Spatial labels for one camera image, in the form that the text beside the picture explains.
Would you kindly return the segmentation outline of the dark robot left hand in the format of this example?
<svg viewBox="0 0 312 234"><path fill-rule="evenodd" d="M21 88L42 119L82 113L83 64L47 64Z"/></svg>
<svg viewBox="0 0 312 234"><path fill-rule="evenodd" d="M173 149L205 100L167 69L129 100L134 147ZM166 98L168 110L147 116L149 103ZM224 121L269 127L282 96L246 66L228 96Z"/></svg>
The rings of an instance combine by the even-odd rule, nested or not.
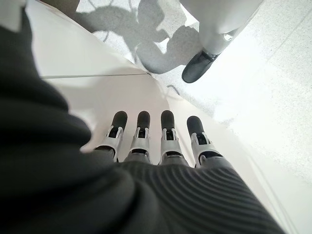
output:
<svg viewBox="0 0 312 234"><path fill-rule="evenodd" d="M0 22L0 231L3 234L281 234L234 168L205 152L195 168L169 153L123 163L85 154L86 124L43 81L24 6L20 28Z"/></svg>

